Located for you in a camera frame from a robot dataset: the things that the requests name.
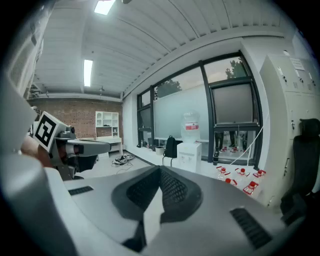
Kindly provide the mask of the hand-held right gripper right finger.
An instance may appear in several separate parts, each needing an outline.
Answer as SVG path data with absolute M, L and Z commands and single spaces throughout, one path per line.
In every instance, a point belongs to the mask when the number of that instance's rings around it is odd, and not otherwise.
M 161 167 L 160 230 L 147 245 L 149 256 L 269 256 L 281 246 L 281 219 L 224 181 L 173 167 Z

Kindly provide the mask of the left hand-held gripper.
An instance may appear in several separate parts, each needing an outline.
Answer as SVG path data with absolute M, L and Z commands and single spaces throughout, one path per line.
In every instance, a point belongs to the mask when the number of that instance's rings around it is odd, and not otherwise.
M 80 179 L 78 173 L 91 170 L 97 155 L 108 153 L 105 141 L 78 139 L 75 128 L 66 125 L 48 112 L 42 112 L 33 138 L 47 151 L 50 163 L 64 181 Z

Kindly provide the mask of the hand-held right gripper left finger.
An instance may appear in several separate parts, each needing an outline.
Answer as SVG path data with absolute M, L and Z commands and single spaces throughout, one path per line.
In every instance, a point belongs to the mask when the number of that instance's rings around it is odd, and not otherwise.
M 156 166 L 64 184 L 82 213 L 118 244 L 141 252 L 160 231 Z

